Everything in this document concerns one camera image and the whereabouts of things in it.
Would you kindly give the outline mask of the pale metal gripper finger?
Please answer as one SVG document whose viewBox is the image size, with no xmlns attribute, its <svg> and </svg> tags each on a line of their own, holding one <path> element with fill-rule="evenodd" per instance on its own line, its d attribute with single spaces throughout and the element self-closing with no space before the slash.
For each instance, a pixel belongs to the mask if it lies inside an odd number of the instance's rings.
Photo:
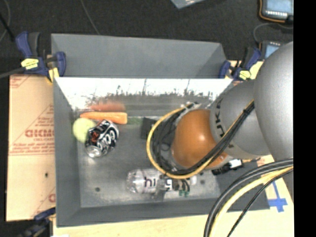
<svg viewBox="0 0 316 237">
<path fill-rule="evenodd" d="M 168 191 L 168 186 L 163 182 L 157 185 L 156 192 L 154 193 L 154 200 L 164 200 L 164 196 Z"/>
</svg>

